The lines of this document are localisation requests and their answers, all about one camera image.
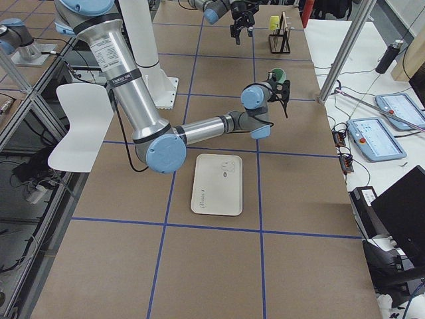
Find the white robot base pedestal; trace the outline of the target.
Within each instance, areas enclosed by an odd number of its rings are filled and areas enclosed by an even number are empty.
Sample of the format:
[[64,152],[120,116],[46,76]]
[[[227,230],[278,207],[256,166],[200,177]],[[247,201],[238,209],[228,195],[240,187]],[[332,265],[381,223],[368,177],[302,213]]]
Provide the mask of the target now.
[[119,6],[136,65],[155,106],[172,109],[179,79],[168,77],[161,68],[148,2],[122,0]]

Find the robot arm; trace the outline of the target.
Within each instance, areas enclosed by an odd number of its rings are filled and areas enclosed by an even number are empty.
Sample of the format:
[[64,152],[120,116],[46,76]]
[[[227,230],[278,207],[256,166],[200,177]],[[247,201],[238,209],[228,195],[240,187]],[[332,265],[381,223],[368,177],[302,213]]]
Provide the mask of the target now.
[[203,17],[211,24],[215,24],[228,12],[231,13],[233,24],[230,25],[230,36],[240,45],[240,33],[247,30],[248,37],[253,37],[255,25],[254,15],[259,11],[262,1],[187,1],[187,6],[178,4],[183,9],[199,10]]
[[182,126],[172,126],[158,112],[159,99],[177,90],[177,79],[161,69],[149,5],[146,1],[56,1],[56,28],[90,48],[132,128],[140,161],[159,173],[177,171],[187,146],[235,132],[259,140],[272,129],[268,104],[288,103],[290,82],[280,68],[241,94],[244,110]]

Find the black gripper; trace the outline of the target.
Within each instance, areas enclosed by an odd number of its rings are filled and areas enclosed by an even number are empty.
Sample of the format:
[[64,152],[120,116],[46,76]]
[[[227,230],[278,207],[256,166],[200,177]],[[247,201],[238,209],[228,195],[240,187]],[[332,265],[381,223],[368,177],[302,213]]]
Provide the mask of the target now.
[[248,36],[253,37],[254,14],[258,11],[258,4],[253,1],[231,1],[230,11],[234,21],[230,26],[230,36],[235,39],[237,45],[240,45],[240,32],[244,27]]
[[282,83],[276,82],[275,80],[268,79],[266,83],[271,86],[272,93],[267,99],[267,102],[277,102],[279,101],[286,118],[288,118],[288,102],[290,99],[290,80],[284,80]]

